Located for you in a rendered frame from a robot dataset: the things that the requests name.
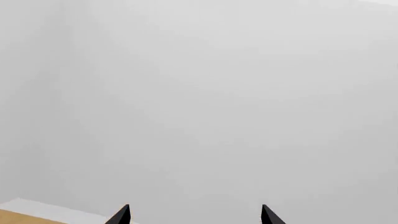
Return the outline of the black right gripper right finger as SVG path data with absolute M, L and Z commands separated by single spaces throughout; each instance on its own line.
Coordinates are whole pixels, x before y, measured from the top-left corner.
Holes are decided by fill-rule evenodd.
M 262 205 L 261 222 L 262 224 L 286 224 L 267 205 Z

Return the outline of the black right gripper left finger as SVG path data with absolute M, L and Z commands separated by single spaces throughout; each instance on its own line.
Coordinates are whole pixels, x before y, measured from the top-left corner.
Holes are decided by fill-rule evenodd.
M 118 212 L 116 212 L 105 224 L 130 224 L 130 222 L 131 211 L 129 204 L 126 204 Z

